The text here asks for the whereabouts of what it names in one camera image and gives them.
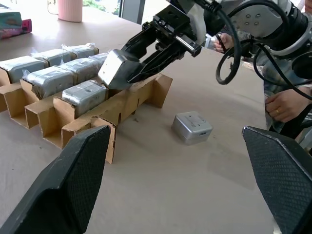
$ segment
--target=pink cup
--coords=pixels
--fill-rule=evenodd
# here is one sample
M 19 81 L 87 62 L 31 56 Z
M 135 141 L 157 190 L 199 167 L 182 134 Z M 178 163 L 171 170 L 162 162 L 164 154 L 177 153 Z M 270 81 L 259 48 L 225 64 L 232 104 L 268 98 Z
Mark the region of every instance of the pink cup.
M 58 0 L 58 18 L 69 22 L 81 22 L 82 0 Z

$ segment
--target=foil-wrapped package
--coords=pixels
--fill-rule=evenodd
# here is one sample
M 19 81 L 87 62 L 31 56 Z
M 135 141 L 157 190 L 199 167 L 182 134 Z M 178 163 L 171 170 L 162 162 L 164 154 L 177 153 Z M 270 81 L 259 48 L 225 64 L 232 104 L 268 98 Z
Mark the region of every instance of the foil-wrapped package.
M 88 43 L 86 45 L 66 46 L 62 45 L 62 48 L 74 54 L 76 59 L 88 58 L 98 54 L 98 49 L 94 43 Z
M 97 61 L 101 62 L 101 66 L 104 64 L 106 58 L 107 58 L 108 54 L 107 53 L 102 53 L 102 54 L 98 54 L 98 55 L 93 55 L 91 57 L 89 57 L 90 59 L 95 59 Z
M 30 56 L 23 56 L 6 61 L 0 61 L 0 68 L 8 72 L 11 83 L 19 82 L 23 70 L 35 72 L 44 69 L 46 63 Z
M 53 66 L 25 74 L 23 78 L 34 85 L 36 95 L 43 99 L 72 87 L 76 76 L 66 69 Z
M 49 50 L 41 53 L 32 53 L 31 56 L 39 60 L 48 61 L 50 67 L 59 66 L 61 61 L 69 62 L 72 60 L 72 55 L 70 52 L 62 49 Z
M 76 117 L 83 115 L 106 100 L 108 89 L 93 80 L 66 89 L 62 99 L 75 105 Z
M 91 58 L 79 58 L 62 64 L 60 67 L 75 73 L 77 75 L 77 83 L 75 84 L 80 84 L 98 75 L 101 62 Z

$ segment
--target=hand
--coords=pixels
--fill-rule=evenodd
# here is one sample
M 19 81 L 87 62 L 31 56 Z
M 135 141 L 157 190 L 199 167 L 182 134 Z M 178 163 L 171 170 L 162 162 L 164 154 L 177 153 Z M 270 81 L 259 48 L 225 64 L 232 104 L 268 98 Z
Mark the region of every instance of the hand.
M 311 95 L 310 88 L 299 87 L 299 89 Z M 310 103 L 310 100 L 301 96 L 293 89 L 289 89 L 269 97 L 266 100 L 266 109 L 272 118 L 286 123 L 296 118 Z
M 222 33 L 221 36 L 220 36 L 220 38 L 221 38 L 221 41 L 223 42 L 224 47 L 225 47 L 226 49 L 229 49 L 229 48 L 231 48 L 231 47 L 234 46 L 233 39 L 232 39 L 232 37 L 231 37 L 229 34 L 227 34 L 227 33 Z M 221 44 L 220 44 L 220 42 L 219 42 L 219 40 L 216 40 L 216 41 L 213 43 L 213 46 L 214 46 L 214 48 L 215 48 L 216 51 L 218 51 L 218 52 L 220 52 L 220 53 L 223 53 L 223 52 L 224 52 L 223 49 L 222 49 L 222 46 L 221 46 Z

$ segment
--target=white table surface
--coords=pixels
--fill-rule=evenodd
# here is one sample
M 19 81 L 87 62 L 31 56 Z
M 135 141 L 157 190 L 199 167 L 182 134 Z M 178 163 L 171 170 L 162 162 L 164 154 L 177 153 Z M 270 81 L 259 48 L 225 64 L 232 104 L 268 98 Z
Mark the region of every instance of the white table surface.
M 33 20 L 32 34 L 0 41 L 0 60 L 94 42 L 120 48 L 140 31 L 103 15 L 83 23 Z M 241 130 L 265 127 L 263 86 L 241 68 L 219 85 L 221 54 L 203 50 L 165 69 L 174 81 L 163 109 L 142 105 L 117 131 L 88 234 L 271 234 L 272 215 L 256 185 Z M 176 113 L 198 111 L 214 127 L 207 142 L 185 146 L 170 127 Z M 0 225 L 60 150 L 0 113 Z

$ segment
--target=person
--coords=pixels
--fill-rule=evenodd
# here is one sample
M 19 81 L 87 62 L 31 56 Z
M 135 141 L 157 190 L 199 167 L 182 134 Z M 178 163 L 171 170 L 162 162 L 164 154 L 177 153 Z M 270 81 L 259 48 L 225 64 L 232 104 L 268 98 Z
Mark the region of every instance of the person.
M 238 36 L 241 40 L 247 39 L 248 34 L 238 32 Z M 222 33 L 220 36 L 226 49 L 234 46 L 232 36 L 227 33 Z M 213 43 L 213 47 L 216 51 L 223 53 L 222 46 L 219 41 Z M 300 83 L 306 81 L 298 77 L 292 70 L 292 61 L 275 59 L 278 66 L 281 68 L 285 76 L 292 83 Z M 257 66 L 262 67 L 262 74 L 265 78 L 285 83 L 282 77 L 278 74 L 272 63 L 266 57 L 264 53 L 261 53 L 257 60 Z M 312 85 L 303 85 L 298 87 L 302 92 L 307 95 L 312 95 Z M 272 85 L 268 82 L 264 82 L 264 95 L 266 105 L 266 120 L 267 129 L 271 126 L 276 132 L 280 132 L 284 124 L 295 117 L 297 117 L 309 104 L 312 102 L 307 98 L 301 96 L 293 89 L 287 89 L 283 86 Z

